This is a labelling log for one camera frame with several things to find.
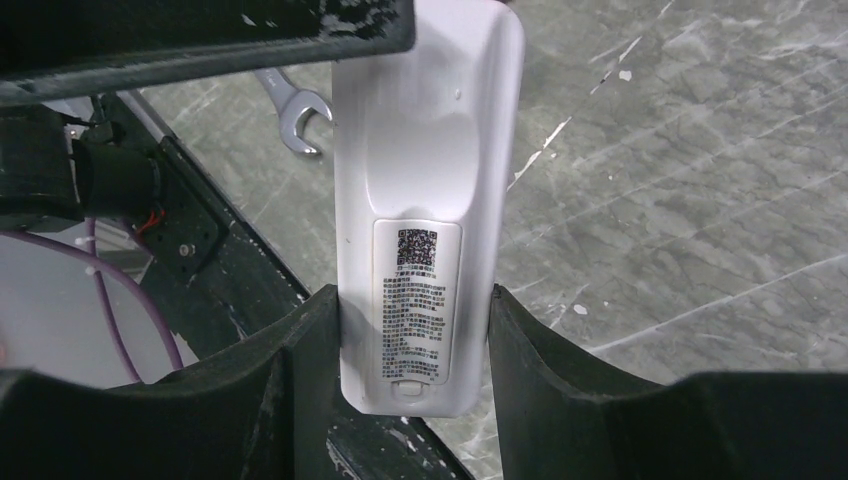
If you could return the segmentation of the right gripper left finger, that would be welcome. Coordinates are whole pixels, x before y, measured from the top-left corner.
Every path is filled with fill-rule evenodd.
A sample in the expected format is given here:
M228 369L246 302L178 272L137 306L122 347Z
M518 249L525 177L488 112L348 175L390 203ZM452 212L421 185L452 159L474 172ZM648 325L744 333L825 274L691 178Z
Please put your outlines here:
M285 318L153 384L95 389L1 374L5 479L326 479L338 300Z

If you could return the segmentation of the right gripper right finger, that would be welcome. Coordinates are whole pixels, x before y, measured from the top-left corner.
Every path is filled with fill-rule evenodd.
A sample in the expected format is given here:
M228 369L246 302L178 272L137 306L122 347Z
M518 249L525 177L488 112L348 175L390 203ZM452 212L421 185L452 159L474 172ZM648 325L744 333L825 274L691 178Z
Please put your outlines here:
M507 289L489 351L507 479L843 479L847 378L705 372L661 385L540 323Z

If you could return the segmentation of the white remote control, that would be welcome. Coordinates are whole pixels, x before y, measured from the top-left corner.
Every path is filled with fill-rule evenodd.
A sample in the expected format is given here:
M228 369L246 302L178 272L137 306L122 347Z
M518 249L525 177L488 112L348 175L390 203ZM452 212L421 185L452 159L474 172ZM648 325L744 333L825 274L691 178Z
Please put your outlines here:
M525 35L501 1L418 1L404 53L332 66L340 384L364 414L477 401Z

